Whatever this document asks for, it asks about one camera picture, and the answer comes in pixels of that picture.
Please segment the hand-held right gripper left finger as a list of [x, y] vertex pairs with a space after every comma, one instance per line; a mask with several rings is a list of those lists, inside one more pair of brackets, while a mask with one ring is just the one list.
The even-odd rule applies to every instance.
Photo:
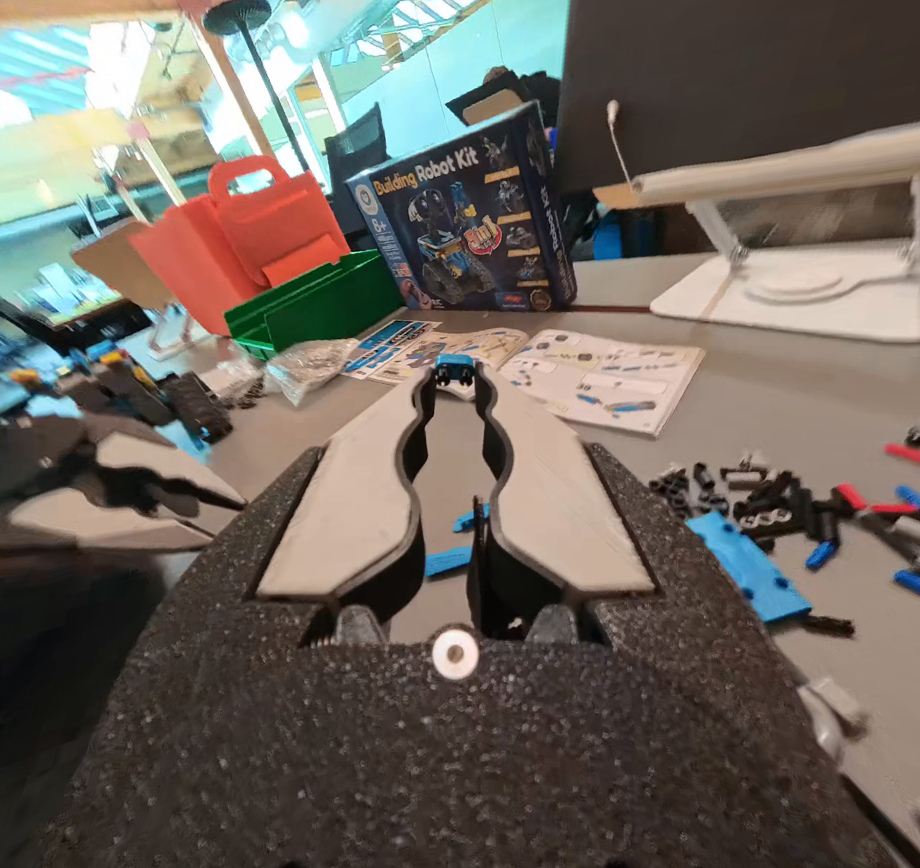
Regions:
[[363, 605], [391, 620], [420, 591], [424, 546], [414, 480], [428, 459], [431, 368], [343, 426], [321, 449], [256, 587], [263, 601], [333, 613]]

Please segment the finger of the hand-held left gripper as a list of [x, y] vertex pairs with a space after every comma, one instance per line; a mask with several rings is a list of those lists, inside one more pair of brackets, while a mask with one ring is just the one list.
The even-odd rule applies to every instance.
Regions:
[[239, 511], [247, 501], [213, 471], [169, 442], [115, 433], [96, 450], [96, 473], [109, 506], [142, 513]]
[[18, 505], [10, 521], [19, 529], [66, 537], [82, 549], [123, 552], [192, 552], [213, 536], [173, 517], [145, 517], [126, 507], [107, 508], [72, 488], [58, 489]]

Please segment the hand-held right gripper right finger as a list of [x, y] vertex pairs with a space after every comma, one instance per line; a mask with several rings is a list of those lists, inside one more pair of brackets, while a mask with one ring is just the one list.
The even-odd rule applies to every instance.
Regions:
[[475, 524], [474, 625], [503, 639], [529, 631], [547, 606], [579, 621], [594, 601], [648, 597], [656, 581], [588, 445], [494, 370], [478, 366], [482, 456], [495, 482]]

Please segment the pile of small building pieces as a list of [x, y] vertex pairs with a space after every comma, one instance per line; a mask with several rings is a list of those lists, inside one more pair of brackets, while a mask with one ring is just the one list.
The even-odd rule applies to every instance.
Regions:
[[694, 467], [656, 450], [640, 478], [738, 586], [780, 653], [819, 744], [850, 774], [918, 770], [918, 483], [876, 502], [857, 471], [827, 487], [757, 453]]

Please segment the grey desk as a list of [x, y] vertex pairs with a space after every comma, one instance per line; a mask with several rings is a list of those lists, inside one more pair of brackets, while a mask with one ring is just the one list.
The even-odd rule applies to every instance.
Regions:
[[[656, 318], [650, 314], [569, 311], [550, 314], [441, 312], [441, 329], [493, 327], [584, 333], [647, 345], [689, 345], [706, 352], [661, 436], [635, 437], [575, 425], [603, 444], [642, 483], [672, 464], [707, 463], [715, 473], [759, 451], [779, 471], [796, 473], [814, 494], [852, 484], [873, 503], [895, 488], [918, 488], [918, 465], [884, 454], [918, 423], [918, 347], [870, 345], [790, 333]], [[190, 448], [226, 483], [255, 498], [306, 448], [324, 443], [389, 391], [366, 380], [336, 379], [300, 407], [273, 394], [234, 413], [235, 431], [203, 451]], [[475, 410], [439, 393], [427, 429], [430, 460], [417, 479], [426, 548], [468, 544], [455, 517], [485, 497], [493, 481], [481, 456]], [[811, 678], [833, 678], [868, 715], [868, 733], [846, 749], [847, 774], [918, 846], [918, 596], [895, 585], [898, 556], [872, 534], [848, 529], [839, 553], [816, 573], [804, 569], [811, 542], [787, 537], [774, 559], [815, 612], [854, 622], [857, 636], [834, 639], [781, 631], [776, 644]], [[411, 642], [448, 622], [470, 622], [460, 575], [426, 583], [392, 626]]]
[[710, 253], [576, 264], [577, 307], [891, 345], [919, 340], [918, 263], [904, 241], [755, 252], [736, 274]]

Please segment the tracked robot model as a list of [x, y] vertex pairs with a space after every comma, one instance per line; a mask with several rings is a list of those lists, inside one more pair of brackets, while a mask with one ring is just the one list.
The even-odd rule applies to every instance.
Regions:
[[155, 432], [180, 427], [179, 446], [204, 451], [235, 430], [220, 398], [192, 372], [152, 377], [113, 343], [52, 354], [44, 365], [2, 361], [2, 421], [57, 416], [114, 418]]

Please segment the clear bubble wrap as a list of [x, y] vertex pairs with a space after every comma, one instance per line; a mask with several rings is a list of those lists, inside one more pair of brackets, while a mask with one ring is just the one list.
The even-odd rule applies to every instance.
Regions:
[[339, 375], [358, 345], [356, 338], [292, 345], [266, 363], [264, 389], [281, 394], [293, 407], [299, 407], [307, 395]]

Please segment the blue sticker sheet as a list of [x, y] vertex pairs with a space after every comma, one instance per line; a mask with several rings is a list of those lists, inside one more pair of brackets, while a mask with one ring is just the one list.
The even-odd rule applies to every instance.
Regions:
[[442, 322], [395, 320], [360, 341], [341, 369], [342, 376], [372, 379], [387, 364], [419, 345]]

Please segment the green container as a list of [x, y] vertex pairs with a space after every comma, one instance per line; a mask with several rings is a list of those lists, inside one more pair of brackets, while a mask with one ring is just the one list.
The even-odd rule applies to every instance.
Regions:
[[343, 255], [224, 314], [228, 335], [270, 360], [293, 345], [353, 338], [405, 305], [376, 250]]

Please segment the orange plastic case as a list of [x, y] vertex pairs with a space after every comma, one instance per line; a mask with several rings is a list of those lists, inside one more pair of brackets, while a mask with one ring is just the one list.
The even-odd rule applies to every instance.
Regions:
[[274, 158], [213, 166], [208, 193], [168, 207], [132, 235], [140, 258], [208, 333], [225, 314], [350, 252], [316, 178], [291, 177]]

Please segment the dark blue toy box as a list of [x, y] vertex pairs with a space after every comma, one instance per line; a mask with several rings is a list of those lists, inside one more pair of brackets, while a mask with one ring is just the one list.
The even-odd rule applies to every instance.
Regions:
[[347, 181], [410, 310], [567, 310], [577, 280], [537, 102]]

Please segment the white folding stand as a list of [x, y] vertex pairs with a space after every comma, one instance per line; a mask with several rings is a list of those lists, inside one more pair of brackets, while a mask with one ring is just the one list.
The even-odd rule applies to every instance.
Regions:
[[[631, 176], [606, 106], [625, 184], [596, 187], [610, 209], [682, 203], [716, 256], [650, 303], [661, 318], [891, 345], [919, 341], [919, 126], [869, 131], [822, 146]], [[719, 212], [724, 200], [839, 192], [908, 182], [912, 233], [902, 240], [754, 249]]]

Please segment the black office chair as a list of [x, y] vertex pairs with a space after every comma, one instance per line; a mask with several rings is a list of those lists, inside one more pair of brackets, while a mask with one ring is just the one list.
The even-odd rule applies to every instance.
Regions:
[[325, 140], [330, 194], [343, 195], [354, 175], [390, 160], [381, 106], [374, 106], [339, 134]]

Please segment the black floor lamp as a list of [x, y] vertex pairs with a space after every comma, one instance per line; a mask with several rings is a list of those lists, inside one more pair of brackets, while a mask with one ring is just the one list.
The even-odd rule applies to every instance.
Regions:
[[294, 135], [290, 119], [283, 109], [281, 99], [274, 89], [251, 34], [253, 27], [265, 25], [270, 21], [271, 16], [272, 8], [268, 0], [225, 0], [204, 13], [202, 24], [209, 34], [218, 37], [233, 36], [235, 34], [242, 37], [283, 131], [293, 149], [293, 153], [303, 171], [310, 173], [311, 169], [303, 149], [301, 149], [300, 143]]

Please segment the black flat device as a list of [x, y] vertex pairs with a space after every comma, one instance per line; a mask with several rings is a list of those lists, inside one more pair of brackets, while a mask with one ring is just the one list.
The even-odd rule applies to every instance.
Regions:
[[918, 124], [918, 0], [570, 0], [565, 192]]

